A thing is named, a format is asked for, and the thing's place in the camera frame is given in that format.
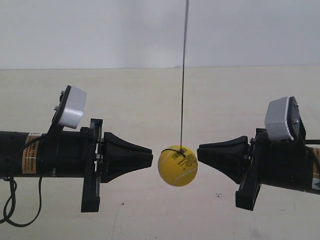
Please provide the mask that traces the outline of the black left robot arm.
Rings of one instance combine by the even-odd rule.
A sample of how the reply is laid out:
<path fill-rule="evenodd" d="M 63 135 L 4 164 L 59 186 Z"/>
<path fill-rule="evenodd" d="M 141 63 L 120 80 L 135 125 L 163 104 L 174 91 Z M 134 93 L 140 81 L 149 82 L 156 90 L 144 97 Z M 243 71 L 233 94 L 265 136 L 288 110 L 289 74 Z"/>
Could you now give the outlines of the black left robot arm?
<path fill-rule="evenodd" d="M 100 185 L 127 173 L 149 168 L 152 150 L 102 131 L 103 120 L 88 127 L 48 133 L 1 131 L 0 177 L 82 178 L 82 213 L 100 207 Z"/>

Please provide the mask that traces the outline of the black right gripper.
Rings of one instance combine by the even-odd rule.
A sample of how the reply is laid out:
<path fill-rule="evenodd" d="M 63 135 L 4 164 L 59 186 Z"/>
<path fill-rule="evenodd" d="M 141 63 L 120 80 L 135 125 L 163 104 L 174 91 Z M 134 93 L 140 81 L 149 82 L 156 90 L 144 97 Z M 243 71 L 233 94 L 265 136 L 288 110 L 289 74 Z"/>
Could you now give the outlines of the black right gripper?
<path fill-rule="evenodd" d="M 239 185 L 235 206 L 243 210 L 255 207 L 263 183 L 263 167 L 268 157 L 269 138 L 265 128 L 257 128 L 255 137 L 200 144 L 198 160 L 223 173 Z"/>

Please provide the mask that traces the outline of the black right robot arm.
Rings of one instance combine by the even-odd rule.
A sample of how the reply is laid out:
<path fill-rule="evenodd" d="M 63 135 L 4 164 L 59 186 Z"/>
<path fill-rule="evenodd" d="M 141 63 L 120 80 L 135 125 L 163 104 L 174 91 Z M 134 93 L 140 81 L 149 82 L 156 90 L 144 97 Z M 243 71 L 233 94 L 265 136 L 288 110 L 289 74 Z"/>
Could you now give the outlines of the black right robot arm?
<path fill-rule="evenodd" d="M 262 185 L 319 194 L 319 145 L 302 133 L 296 140 L 272 140 L 264 128 L 257 128 L 252 139 L 243 135 L 205 143 L 196 151 L 171 145 L 161 151 L 157 170 L 166 184 L 184 187 L 196 178 L 203 163 L 234 181 L 236 207 L 251 211 Z"/>

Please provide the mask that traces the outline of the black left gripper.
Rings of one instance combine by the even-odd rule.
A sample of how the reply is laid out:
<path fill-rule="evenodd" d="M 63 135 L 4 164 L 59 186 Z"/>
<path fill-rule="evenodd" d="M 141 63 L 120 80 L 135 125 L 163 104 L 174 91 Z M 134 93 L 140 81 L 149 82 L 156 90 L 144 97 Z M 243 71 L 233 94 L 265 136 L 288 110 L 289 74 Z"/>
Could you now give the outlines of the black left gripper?
<path fill-rule="evenodd" d="M 80 129 L 83 140 L 81 158 L 84 159 L 84 175 L 81 199 L 82 213 L 96 213 L 100 207 L 100 183 L 110 181 L 130 172 L 151 167 L 152 150 L 121 139 L 111 132 L 103 135 L 106 159 L 101 176 L 101 139 L 103 120 L 92 118 L 89 127 Z"/>

